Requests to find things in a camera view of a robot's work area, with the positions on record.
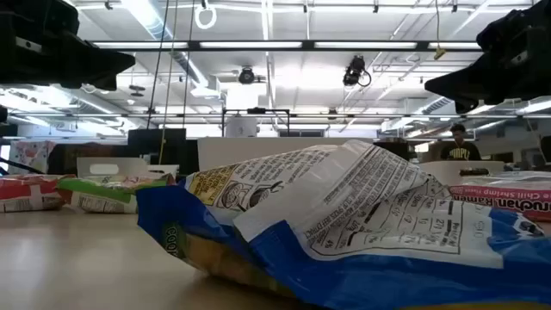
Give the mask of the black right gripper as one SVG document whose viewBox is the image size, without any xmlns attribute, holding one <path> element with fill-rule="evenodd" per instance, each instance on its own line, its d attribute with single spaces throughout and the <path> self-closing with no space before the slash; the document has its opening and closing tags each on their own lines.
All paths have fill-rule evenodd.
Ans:
<svg viewBox="0 0 551 310">
<path fill-rule="evenodd" d="M 551 0 L 514 9 L 490 22 L 476 37 L 483 55 L 468 67 L 424 84 L 429 92 L 455 101 L 464 115 L 504 99 L 551 96 Z"/>
</svg>

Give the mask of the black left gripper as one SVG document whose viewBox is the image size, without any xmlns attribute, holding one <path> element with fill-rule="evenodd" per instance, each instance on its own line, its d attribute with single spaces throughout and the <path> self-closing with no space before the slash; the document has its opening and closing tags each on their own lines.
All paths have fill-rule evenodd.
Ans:
<svg viewBox="0 0 551 310">
<path fill-rule="evenodd" d="M 77 9 L 65 0 L 0 0 L 0 84 L 60 84 L 117 90 L 135 57 L 77 37 Z"/>
</svg>

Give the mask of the black overhead light bar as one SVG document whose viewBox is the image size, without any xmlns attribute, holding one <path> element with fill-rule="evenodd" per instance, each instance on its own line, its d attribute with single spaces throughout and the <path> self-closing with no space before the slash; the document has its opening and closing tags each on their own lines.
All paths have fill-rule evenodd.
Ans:
<svg viewBox="0 0 551 310">
<path fill-rule="evenodd" d="M 92 41 L 97 47 L 125 52 L 151 51 L 358 51 L 358 52 L 432 52 L 438 47 L 447 52 L 479 52 L 481 48 L 471 41 L 429 40 L 175 40 L 175 41 Z"/>
</svg>

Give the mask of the patterned cardboard box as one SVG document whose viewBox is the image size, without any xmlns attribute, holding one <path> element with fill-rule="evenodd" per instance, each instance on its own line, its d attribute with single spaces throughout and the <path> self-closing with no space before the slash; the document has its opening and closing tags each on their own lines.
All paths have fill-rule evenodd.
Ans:
<svg viewBox="0 0 551 310">
<path fill-rule="evenodd" d="M 9 160 L 24 164 L 41 172 L 47 172 L 48 157 L 56 144 L 53 141 L 13 141 Z"/>
</svg>

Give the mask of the silver ventilation duct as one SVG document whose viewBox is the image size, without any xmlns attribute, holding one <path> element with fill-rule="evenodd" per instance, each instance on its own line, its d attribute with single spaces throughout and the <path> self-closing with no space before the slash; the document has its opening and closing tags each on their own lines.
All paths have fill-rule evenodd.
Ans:
<svg viewBox="0 0 551 310">
<path fill-rule="evenodd" d="M 168 43 L 168 54 L 184 69 L 185 77 L 189 78 L 195 86 L 191 91 L 193 96 L 220 98 L 221 92 L 218 90 L 217 84 L 214 84 L 214 88 L 212 88 L 207 77 L 196 67 L 188 54 L 177 51 L 173 47 L 172 27 L 168 25 L 168 17 L 161 14 L 157 0 L 121 0 L 121 3 L 154 40 Z"/>
<path fill-rule="evenodd" d="M 424 115 L 429 115 L 429 114 L 432 114 L 433 112 L 435 112 L 436 110 L 438 110 L 440 108 L 443 108 L 443 107 L 446 107 L 446 106 L 450 105 L 453 102 L 454 102 L 453 100 L 441 96 L 441 97 L 439 97 L 437 99 L 434 99 L 431 102 L 427 103 L 423 107 L 422 112 L 423 112 Z"/>
</svg>

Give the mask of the white plastic bin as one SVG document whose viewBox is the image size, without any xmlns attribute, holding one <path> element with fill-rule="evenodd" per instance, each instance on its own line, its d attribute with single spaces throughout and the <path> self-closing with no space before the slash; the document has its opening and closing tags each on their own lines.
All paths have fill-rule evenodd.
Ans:
<svg viewBox="0 0 551 310">
<path fill-rule="evenodd" d="M 431 174 L 437 181 L 444 185 L 457 185 L 462 183 L 461 170 L 487 169 L 490 173 L 504 170 L 505 164 L 499 161 L 433 161 L 418 165 L 423 171 Z"/>
<path fill-rule="evenodd" d="M 148 164 L 142 158 L 77 158 L 79 177 L 153 177 L 176 176 L 177 164 Z"/>
<path fill-rule="evenodd" d="M 371 139 L 364 138 L 206 137 L 197 140 L 201 171 L 319 145 L 337 146 L 337 154 L 331 155 L 329 161 L 346 170 L 373 144 Z"/>
</svg>

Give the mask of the black monitor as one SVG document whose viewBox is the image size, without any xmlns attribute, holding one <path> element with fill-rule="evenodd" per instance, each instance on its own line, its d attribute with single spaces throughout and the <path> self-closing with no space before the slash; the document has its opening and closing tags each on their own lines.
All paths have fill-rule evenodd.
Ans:
<svg viewBox="0 0 551 310">
<path fill-rule="evenodd" d="M 128 132 L 127 146 L 134 155 L 176 154 L 186 140 L 184 128 L 134 129 Z"/>
</svg>

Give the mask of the white cylinder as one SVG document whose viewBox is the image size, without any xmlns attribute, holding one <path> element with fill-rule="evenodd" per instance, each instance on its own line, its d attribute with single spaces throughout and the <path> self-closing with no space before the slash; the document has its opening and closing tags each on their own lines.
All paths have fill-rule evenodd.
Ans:
<svg viewBox="0 0 551 310">
<path fill-rule="evenodd" d="M 257 136 L 257 119 L 235 115 L 227 120 L 225 126 L 227 138 L 250 138 Z"/>
</svg>

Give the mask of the blue Maruchan ramen pack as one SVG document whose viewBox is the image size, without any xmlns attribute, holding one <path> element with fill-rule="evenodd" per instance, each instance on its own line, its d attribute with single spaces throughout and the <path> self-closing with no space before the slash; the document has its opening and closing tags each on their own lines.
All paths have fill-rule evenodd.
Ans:
<svg viewBox="0 0 551 310">
<path fill-rule="evenodd" d="M 139 226 L 214 276 L 335 310 L 551 306 L 551 236 L 524 214 L 454 200 L 376 145 L 197 171 L 137 192 Z"/>
</svg>

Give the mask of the lime chili shrimp ramen pack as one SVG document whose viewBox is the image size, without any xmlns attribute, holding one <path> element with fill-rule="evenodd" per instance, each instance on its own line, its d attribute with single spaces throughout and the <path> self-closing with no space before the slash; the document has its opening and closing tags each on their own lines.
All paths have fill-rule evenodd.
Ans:
<svg viewBox="0 0 551 310">
<path fill-rule="evenodd" d="M 449 192 L 457 201 L 508 209 L 531 220 L 551 222 L 551 189 L 457 185 L 449 187 Z"/>
<path fill-rule="evenodd" d="M 58 194 L 72 208 L 93 214 L 136 214 L 140 189 L 174 185 L 171 174 L 160 177 L 72 177 L 57 181 Z"/>
</svg>

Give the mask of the person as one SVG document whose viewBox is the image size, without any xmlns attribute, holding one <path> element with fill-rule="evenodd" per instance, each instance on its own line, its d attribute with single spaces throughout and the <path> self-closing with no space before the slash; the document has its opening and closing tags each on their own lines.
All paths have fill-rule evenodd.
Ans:
<svg viewBox="0 0 551 310">
<path fill-rule="evenodd" d="M 440 159 L 481 161 L 478 147 L 474 143 L 466 141 L 464 137 L 466 128 L 462 124 L 454 124 L 450 128 L 450 132 L 454 141 L 443 147 L 440 151 Z"/>
</svg>

